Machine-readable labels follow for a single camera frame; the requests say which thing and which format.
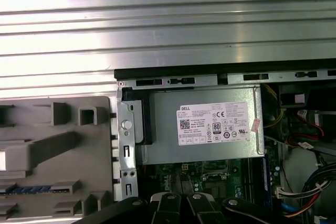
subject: motherboard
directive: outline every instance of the motherboard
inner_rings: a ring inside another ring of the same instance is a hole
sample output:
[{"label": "motherboard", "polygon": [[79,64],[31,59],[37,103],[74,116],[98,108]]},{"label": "motherboard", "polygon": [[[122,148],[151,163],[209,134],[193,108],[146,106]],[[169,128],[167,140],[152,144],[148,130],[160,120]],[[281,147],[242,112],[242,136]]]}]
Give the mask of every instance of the motherboard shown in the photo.
[{"label": "motherboard", "polygon": [[154,172],[150,177],[159,182],[159,191],[171,191],[171,175],[181,174],[190,178],[195,193],[211,194],[217,202],[244,198],[240,159],[154,165]]}]

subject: white connector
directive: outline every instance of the white connector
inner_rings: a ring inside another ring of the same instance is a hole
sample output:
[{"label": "white connector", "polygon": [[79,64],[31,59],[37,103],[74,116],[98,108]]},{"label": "white connector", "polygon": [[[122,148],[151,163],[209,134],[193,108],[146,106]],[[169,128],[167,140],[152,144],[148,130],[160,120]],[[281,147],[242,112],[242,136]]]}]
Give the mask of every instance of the white connector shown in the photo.
[{"label": "white connector", "polygon": [[281,194],[280,194],[280,190],[284,190],[281,186],[277,186],[277,187],[275,187],[275,197],[277,198],[277,199],[283,199],[284,198],[284,196],[282,196]]}]

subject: yellow cable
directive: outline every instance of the yellow cable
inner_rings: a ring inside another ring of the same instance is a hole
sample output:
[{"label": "yellow cable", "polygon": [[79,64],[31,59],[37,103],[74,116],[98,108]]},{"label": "yellow cable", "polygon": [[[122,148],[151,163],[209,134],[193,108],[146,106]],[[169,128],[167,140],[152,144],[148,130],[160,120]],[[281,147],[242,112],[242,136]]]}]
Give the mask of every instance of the yellow cable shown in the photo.
[{"label": "yellow cable", "polygon": [[267,91],[273,95],[273,97],[275,98],[275,100],[278,100],[277,94],[276,92],[267,84],[264,84],[265,88],[267,89]]},{"label": "yellow cable", "polygon": [[273,126],[277,125],[281,121],[281,119],[283,118],[283,111],[284,110],[281,109],[279,116],[274,121],[272,121],[270,124],[264,126],[264,128],[270,128],[270,127],[273,127]]},{"label": "yellow cable", "polygon": [[296,212],[295,214],[289,214],[289,215],[285,215],[285,216],[288,217],[288,218],[291,218],[291,217],[300,215],[300,214],[303,213],[304,211],[307,211],[307,210],[311,207],[311,205],[312,205],[312,204],[310,204],[310,205],[309,205],[308,207],[306,207],[306,208],[303,208],[301,211]]},{"label": "yellow cable", "polygon": [[[276,99],[278,100],[278,97],[277,97],[277,94],[276,92],[267,84],[264,84],[265,88],[267,89],[267,91]],[[270,128],[270,127],[273,127],[275,125],[277,125],[281,119],[283,118],[283,114],[284,114],[284,109],[280,109],[280,113],[278,115],[278,117],[273,121],[271,122],[270,124],[266,125],[264,128]]]}]

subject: white cable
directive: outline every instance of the white cable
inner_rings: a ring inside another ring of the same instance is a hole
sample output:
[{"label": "white cable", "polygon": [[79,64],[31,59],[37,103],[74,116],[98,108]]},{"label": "white cable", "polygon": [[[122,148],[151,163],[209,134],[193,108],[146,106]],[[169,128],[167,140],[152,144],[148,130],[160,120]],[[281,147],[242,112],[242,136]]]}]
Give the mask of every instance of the white cable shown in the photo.
[{"label": "white cable", "polygon": [[329,181],[324,181],[321,185],[319,185],[319,187],[317,187],[316,185],[316,188],[314,188],[313,190],[310,190],[310,191],[305,191],[304,193],[288,193],[286,191],[283,191],[283,190],[279,190],[280,194],[282,195],[288,195],[288,196],[294,196],[294,195],[297,195],[297,194],[309,194],[309,193],[316,193],[318,191],[322,191],[323,190],[323,187],[325,185],[327,185],[327,183],[329,183]]}]

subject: red sticker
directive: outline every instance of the red sticker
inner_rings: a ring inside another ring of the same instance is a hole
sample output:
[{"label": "red sticker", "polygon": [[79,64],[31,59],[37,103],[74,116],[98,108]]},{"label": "red sticker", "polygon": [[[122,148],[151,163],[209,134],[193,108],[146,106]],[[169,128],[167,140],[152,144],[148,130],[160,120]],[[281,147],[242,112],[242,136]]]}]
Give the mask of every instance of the red sticker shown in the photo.
[{"label": "red sticker", "polygon": [[252,125],[252,128],[251,128],[252,132],[257,132],[258,131],[260,122],[261,122],[260,119],[254,118],[253,125]]}]

